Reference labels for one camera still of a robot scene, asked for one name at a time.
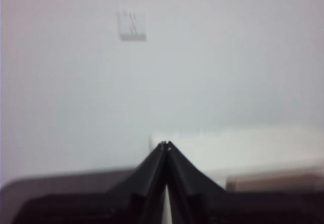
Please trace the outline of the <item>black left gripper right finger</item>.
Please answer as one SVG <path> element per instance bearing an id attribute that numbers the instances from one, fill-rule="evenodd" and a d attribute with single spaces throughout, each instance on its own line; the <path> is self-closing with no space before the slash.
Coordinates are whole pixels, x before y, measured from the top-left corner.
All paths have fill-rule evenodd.
<path id="1" fill-rule="evenodd" d="M 187 223 L 323 223 L 323 192 L 228 192 L 167 142 L 169 192 Z"/>

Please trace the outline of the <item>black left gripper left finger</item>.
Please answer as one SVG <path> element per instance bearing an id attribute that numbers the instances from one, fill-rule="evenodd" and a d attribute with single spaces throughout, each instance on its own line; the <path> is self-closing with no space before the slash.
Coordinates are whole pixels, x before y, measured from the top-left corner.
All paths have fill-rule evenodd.
<path id="1" fill-rule="evenodd" d="M 101 193 L 56 194 L 27 201 L 14 223 L 149 223 L 163 196 L 162 142 L 125 180 Z"/>

